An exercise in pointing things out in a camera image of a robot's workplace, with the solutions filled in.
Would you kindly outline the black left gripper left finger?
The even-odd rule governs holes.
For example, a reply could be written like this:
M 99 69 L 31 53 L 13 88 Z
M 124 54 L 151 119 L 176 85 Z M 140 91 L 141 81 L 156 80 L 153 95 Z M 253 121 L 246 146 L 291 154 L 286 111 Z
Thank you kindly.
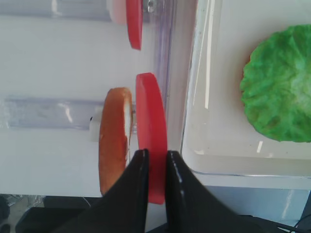
M 104 196 L 56 233 L 143 233 L 148 206 L 149 153 L 137 150 Z

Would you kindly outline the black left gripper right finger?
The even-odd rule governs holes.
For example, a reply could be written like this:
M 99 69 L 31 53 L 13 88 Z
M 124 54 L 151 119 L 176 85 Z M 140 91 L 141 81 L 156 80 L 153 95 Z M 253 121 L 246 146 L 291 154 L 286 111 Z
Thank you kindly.
M 242 217 L 214 197 L 193 175 L 180 154 L 167 154 L 165 202 L 171 233 L 279 233 L 273 225 Z

